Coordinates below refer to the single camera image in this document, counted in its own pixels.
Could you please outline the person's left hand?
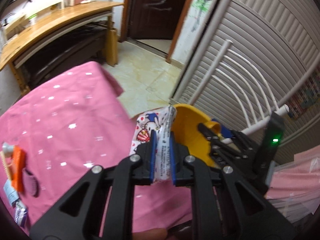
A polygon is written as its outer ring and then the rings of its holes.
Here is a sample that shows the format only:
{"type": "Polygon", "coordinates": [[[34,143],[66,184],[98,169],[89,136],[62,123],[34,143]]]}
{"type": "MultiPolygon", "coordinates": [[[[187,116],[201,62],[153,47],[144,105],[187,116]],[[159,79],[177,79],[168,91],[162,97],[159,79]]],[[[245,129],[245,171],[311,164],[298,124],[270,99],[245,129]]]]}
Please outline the person's left hand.
{"type": "Polygon", "coordinates": [[[132,234],[133,240],[165,240],[168,232],[165,228],[155,228],[132,234]]]}

